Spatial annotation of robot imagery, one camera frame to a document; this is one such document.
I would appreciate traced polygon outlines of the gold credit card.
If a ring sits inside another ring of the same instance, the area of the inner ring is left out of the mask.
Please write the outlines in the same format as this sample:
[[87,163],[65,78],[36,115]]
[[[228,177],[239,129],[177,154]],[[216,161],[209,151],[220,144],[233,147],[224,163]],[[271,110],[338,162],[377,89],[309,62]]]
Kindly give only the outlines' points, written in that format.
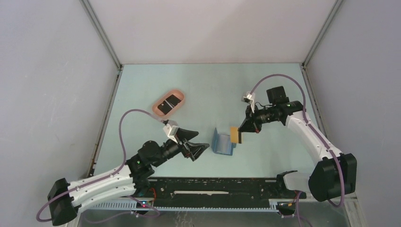
[[242,144],[242,134],[238,127],[230,127],[230,141],[235,144]]

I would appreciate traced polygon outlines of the blue card holder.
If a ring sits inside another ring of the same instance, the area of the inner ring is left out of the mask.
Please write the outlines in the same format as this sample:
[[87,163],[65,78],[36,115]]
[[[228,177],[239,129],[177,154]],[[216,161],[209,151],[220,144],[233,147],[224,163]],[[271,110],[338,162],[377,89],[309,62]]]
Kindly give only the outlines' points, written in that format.
[[214,154],[232,156],[236,143],[231,142],[231,136],[227,134],[220,134],[217,128],[214,129],[211,149]]

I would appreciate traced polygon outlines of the black credit card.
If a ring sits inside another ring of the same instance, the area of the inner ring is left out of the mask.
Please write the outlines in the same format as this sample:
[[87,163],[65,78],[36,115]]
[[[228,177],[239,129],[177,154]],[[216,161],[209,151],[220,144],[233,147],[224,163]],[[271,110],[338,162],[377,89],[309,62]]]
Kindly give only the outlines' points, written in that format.
[[170,95],[161,104],[157,106],[164,115],[170,113],[175,107],[177,107],[183,100],[178,98],[176,95]]

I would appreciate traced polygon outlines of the pink oval tray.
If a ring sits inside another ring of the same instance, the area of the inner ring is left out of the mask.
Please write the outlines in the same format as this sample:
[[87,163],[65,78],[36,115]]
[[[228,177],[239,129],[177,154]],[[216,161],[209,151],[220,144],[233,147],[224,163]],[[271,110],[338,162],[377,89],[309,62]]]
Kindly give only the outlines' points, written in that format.
[[[170,113],[164,115],[163,113],[161,113],[159,110],[157,110],[157,106],[159,104],[161,104],[167,97],[169,97],[170,95],[176,95],[178,98],[182,99],[183,101],[177,106],[175,107]],[[185,103],[185,95],[181,90],[178,89],[172,89],[169,92],[165,93],[163,96],[161,96],[152,106],[152,111],[153,113],[166,120],[169,117],[171,117],[174,113],[176,113],[178,111],[178,109],[180,109]]]

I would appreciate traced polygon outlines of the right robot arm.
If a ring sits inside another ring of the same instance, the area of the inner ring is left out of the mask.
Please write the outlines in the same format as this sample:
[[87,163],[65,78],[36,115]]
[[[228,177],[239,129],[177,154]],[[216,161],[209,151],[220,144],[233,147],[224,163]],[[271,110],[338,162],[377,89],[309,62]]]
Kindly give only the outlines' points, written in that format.
[[242,101],[248,106],[245,119],[238,128],[243,132],[259,133],[262,125],[281,122],[302,141],[314,163],[311,173],[287,171],[279,174],[275,192],[286,198],[293,191],[310,193],[317,201],[329,201],[355,192],[357,160],[352,154],[345,154],[335,147],[311,121],[304,105],[290,101],[282,86],[267,90],[269,106],[259,109],[255,105],[255,94],[247,92]]

